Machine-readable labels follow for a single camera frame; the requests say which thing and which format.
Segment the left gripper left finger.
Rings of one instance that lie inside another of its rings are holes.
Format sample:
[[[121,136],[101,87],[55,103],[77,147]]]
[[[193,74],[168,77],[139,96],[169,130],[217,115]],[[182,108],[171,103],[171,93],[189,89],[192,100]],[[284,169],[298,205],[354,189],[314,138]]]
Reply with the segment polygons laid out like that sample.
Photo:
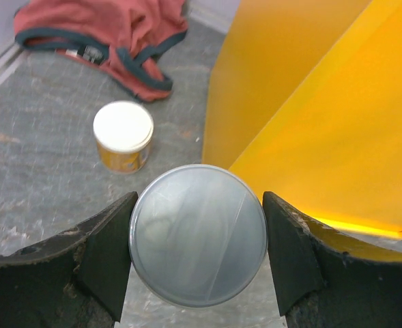
[[[69,230],[0,255],[0,327],[113,327],[119,322],[137,199],[137,193],[127,193]]]

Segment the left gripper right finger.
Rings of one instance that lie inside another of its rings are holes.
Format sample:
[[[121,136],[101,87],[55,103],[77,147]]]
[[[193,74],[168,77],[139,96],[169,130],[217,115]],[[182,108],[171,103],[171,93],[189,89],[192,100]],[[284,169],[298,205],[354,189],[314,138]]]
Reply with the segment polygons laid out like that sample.
[[[263,194],[278,310],[288,327],[402,327],[402,252]]]

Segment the small orange jar white lid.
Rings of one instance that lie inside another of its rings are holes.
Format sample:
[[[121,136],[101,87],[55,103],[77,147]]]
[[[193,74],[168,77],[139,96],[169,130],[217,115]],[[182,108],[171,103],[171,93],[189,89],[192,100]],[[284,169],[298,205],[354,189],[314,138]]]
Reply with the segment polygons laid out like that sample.
[[[110,102],[97,112],[92,129],[106,168],[132,174],[144,166],[151,152],[154,121],[142,105],[127,100]]]

